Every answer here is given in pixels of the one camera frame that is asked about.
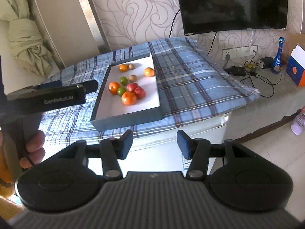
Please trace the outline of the person's left hand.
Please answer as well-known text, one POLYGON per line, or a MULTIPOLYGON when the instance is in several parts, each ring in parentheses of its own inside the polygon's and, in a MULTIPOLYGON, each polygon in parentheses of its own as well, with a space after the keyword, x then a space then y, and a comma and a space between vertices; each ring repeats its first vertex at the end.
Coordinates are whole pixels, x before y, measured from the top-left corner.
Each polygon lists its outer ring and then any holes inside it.
MULTIPOLYGON (((45 142, 45 134, 38 131, 37 134, 26 144, 28 157, 34 164, 39 164, 44 158, 46 151, 43 148, 45 142)), ((13 179, 7 166, 4 150, 3 150, 3 133, 1 132, 1 180, 12 184, 13 179)))

